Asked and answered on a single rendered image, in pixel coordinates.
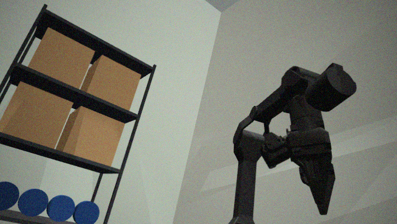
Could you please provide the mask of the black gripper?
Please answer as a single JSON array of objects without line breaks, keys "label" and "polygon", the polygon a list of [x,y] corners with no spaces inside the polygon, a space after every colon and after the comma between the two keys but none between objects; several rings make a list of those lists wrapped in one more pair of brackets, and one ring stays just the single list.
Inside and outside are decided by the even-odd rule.
[{"label": "black gripper", "polygon": [[292,162],[299,166],[302,182],[310,187],[320,215],[327,215],[335,181],[329,133],[317,116],[296,119],[290,130],[286,137],[287,151]]}]

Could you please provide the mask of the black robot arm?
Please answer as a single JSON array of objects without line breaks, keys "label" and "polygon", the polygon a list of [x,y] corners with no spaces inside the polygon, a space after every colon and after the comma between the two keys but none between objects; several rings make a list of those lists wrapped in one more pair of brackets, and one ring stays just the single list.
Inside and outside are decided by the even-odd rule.
[{"label": "black robot arm", "polygon": [[[331,111],[356,92],[353,79],[343,67],[332,63],[322,74],[292,66],[281,78],[280,87],[259,105],[253,106],[249,116],[241,121],[233,137],[234,154],[238,160],[234,213],[229,224],[255,224],[256,166],[263,157],[269,169],[291,159],[286,136],[270,133],[271,120],[281,112],[289,113],[291,123],[305,116],[317,116]],[[253,121],[264,123],[263,135],[244,130]]]}]

